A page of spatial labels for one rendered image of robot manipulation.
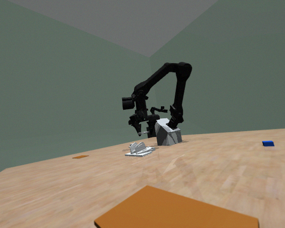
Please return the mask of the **small blue block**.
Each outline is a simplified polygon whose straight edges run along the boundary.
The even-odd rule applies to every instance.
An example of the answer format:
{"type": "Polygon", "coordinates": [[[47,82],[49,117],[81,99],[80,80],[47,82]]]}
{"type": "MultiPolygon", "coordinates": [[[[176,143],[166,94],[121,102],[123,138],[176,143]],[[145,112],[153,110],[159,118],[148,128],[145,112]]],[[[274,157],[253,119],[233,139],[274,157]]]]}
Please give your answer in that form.
{"type": "Polygon", "coordinates": [[[273,141],[262,141],[264,146],[274,146],[274,142],[273,141]]]}

